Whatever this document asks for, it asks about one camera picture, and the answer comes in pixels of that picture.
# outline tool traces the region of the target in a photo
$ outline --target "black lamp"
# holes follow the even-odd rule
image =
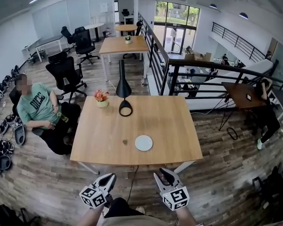
[[[124,98],[124,100],[122,101],[122,103],[119,105],[119,109],[118,109],[118,112],[121,116],[129,116],[132,114],[133,112],[133,109],[132,109],[132,106],[130,105],[130,103],[128,101],[126,101],[126,98],[131,95],[131,88],[128,84],[128,82],[126,81],[126,78],[125,78],[125,65],[124,65],[124,60],[119,60],[118,61],[119,63],[119,82],[118,82],[118,85],[117,85],[117,96],[118,97],[121,97],[121,98]],[[131,111],[128,115],[124,115],[121,113],[121,110],[123,108],[129,108]]]

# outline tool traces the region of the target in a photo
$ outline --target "man in green t-shirt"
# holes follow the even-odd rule
[[[17,112],[22,122],[31,128],[43,129],[40,137],[56,154],[71,153],[71,145],[63,139],[69,127],[76,127],[81,113],[79,105],[63,102],[58,103],[55,92],[44,84],[34,84],[25,74],[15,78],[16,90],[21,94]]]

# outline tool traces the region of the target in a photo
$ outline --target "man's hand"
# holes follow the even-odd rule
[[[44,127],[46,127],[47,129],[54,129],[55,128],[55,124],[52,123],[51,121],[44,121]]]
[[[54,106],[53,106],[53,112],[54,112],[55,114],[58,113],[58,105],[54,105]]]

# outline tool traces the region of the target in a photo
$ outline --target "flower pot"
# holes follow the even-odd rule
[[[104,108],[109,105],[109,101],[108,100],[96,101],[96,105],[98,106],[98,108]]]

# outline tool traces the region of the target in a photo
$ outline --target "white round disc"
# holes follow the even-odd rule
[[[153,141],[149,136],[142,135],[136,138],[135,146],[140,151],[147,151],[150,150],[153,146]]]

